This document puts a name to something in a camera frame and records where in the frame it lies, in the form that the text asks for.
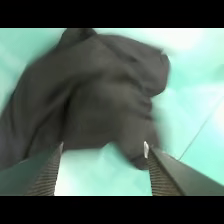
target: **teal surface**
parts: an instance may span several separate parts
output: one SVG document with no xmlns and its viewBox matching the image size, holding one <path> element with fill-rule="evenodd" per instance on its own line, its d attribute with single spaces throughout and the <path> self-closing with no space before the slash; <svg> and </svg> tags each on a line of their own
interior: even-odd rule
<svg viewBox="0 0 224 224">
<path fill-rule="evenodd" d="M 162 47 L 171 61 L 166 90 L 153 99 L 163 149 L 224 184 L 224 29 L 95 28 Z M 21 72 L 57 43 L 64 28 L 0 29 L 0 110 Z M 66 152 L 56 195 L 151 195 L 149 174 L 112 144 Z"/>
</svg>

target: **garment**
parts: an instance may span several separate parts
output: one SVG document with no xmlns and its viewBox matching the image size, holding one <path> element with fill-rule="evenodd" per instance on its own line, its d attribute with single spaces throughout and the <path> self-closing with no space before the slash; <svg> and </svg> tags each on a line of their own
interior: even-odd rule
<svg viewBox="0 0 224 224">
<path fill-rule="evenodd" d="M 114 142 L 144 169 L 144 141 L 159 140 L 151 97 L 169 73 L 161 50 L 91 28 L 69 28 L 23 72 L 0 118 L 0 170 L 64 142 L 64 149 Z"/>
</svg>

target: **black cloth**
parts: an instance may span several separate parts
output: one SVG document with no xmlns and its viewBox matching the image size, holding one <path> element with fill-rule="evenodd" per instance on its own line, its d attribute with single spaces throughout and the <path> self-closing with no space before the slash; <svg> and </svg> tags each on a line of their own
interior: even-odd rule
<svg viewBox="0 0 224 224">
<path fill-rule="evenodd" d="M 150 98 L 167 83 L 161 50 L 91 28 L 69 28 L 23 72 L 0 118 L 0 170 L 64 142 L 117 144 L 144 169 L 143 142 L 157 146 Z"/>
</svg>

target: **turquoise table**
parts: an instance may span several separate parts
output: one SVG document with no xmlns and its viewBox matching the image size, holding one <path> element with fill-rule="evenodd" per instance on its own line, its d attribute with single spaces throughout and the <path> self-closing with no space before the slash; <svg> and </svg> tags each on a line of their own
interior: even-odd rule
<svg viewBox="0 0 224 224">
<path fill-rule="evenodd" d="M 95 28 L 164 48 L 166 90 L 153 99 L 163 149 L 224 184 L 224 29 Z M 57 43 L 64 28 L 0 29 L 0 110 L 25 66 Z M 56 195 L 150 196 L 147 171 L 109 143 L 62 156 Z"/>
</svg>

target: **dark gray fabric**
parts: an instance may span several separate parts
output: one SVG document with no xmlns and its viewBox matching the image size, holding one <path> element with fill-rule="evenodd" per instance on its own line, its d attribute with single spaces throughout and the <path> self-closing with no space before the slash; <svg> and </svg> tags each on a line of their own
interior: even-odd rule
<svg viewBox="0 0 224 224">
<path fill-rule="evenodd" d="M 91 28 L 69 28 L 26 68 L 0 118 L 0 170 L 64 142 L 64 149 L 115 142 L 137 168 L 143 142 L 157 146 L 150 98 L 167 82 L 159 49 Z"/>
</svg>

